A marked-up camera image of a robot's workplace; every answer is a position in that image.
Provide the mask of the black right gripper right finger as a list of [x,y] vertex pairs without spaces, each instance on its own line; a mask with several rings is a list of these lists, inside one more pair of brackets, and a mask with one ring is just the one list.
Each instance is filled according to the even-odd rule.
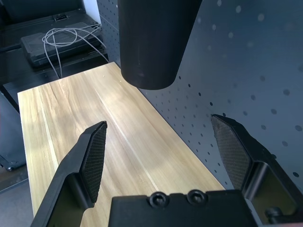
[[213,114],[214,137],[236,190],[263,224],[303,223],[303,195],[274,156],[234,119]]

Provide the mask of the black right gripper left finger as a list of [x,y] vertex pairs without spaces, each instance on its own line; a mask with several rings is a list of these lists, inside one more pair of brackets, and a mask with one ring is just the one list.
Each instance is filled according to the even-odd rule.
[[107,122],[88,127],[60,162],[32,222],[33,227],[79,227],[98,199]]

